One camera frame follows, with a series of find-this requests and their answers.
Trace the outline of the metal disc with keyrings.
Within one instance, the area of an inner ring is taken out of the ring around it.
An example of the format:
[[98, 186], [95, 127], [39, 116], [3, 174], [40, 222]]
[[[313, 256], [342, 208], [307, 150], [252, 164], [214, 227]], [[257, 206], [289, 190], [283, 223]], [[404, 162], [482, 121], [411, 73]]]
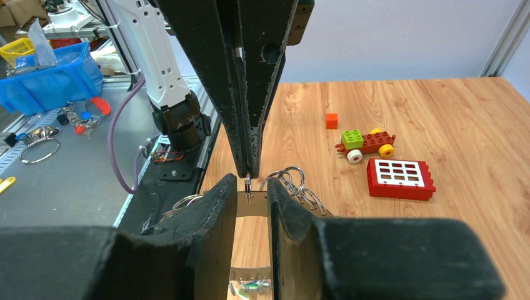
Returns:
[[[158, 299], [225, 299], [233, 279], [268, 278], [274, 299], [332, 299], [329, 230], [343, 223], [327, 210], [314, 212], [271, 177], [267, 191], [240, 196], [233, 174], [225, 175], [193, 205], [163, 220], [156, 251], [164, 256]], [[267, 219], [269, 265], [231, 266], [235, 224], [241, 217]]]

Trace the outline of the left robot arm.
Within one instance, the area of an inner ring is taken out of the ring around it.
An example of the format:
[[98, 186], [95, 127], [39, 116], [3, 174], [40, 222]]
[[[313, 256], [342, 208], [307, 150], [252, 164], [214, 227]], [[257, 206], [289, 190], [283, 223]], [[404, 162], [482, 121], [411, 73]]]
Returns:
[[139, 67], [157, 128], [175, 149], [199, 117], [169, 41], [174, 35], [224, 125], [238, 175], [255, 179], [263, 132], [286, 62], [314, 1], [110, 1]]

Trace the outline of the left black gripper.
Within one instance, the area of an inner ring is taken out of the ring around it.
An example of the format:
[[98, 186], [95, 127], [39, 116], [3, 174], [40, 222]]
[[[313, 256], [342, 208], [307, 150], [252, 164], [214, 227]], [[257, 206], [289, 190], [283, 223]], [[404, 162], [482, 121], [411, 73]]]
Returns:
[[[315, 0], [156, 1], [224, 125], [241, 178], [259, 176], [263, 127], [286, 45], [301, 42], [314, 4]], [[238, 21], [242, 73], [234, 45]]]

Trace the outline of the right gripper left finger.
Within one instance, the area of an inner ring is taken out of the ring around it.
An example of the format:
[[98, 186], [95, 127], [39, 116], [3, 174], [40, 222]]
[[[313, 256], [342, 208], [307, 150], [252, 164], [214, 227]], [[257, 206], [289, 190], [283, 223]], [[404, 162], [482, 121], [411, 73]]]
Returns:
[[141, 235], [112, 227], [1, 230], [2, 299], [226, 299], [237, 183]]

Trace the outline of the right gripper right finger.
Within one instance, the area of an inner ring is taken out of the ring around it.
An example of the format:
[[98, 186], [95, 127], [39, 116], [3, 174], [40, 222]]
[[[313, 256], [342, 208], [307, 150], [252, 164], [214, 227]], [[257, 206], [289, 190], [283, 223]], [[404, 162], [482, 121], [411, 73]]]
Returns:
[[274, 299], [502, 299], [475, 232], [446, 218], [319, 217], [267, 185]]

